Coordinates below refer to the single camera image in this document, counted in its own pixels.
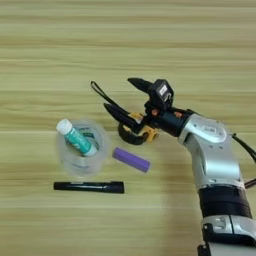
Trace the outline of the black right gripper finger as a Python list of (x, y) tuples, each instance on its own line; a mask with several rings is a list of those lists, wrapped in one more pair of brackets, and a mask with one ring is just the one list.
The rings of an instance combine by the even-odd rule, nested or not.
[(107, 103), (104, 103), (104, 107), (116, 121), (130, 128), (134, 133), (139, 133), (143, 129), (143, 126), (130, 117), (128, 112), (122, 108)]
[(128, 78), (128, 81), (138, 90), (149, 94), (151, 91), (152, 83), (142, 78)]

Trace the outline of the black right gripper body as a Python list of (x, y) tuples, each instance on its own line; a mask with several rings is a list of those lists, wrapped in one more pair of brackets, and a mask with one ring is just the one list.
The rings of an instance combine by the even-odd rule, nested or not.
[(193, 111), (170, 107), (162, 110), (153, 106), (150, 101), (145, 103), (146, 124), (152, 128), (157, 128), (166, 133), (179, 137), (185, 124), (187, 123)]

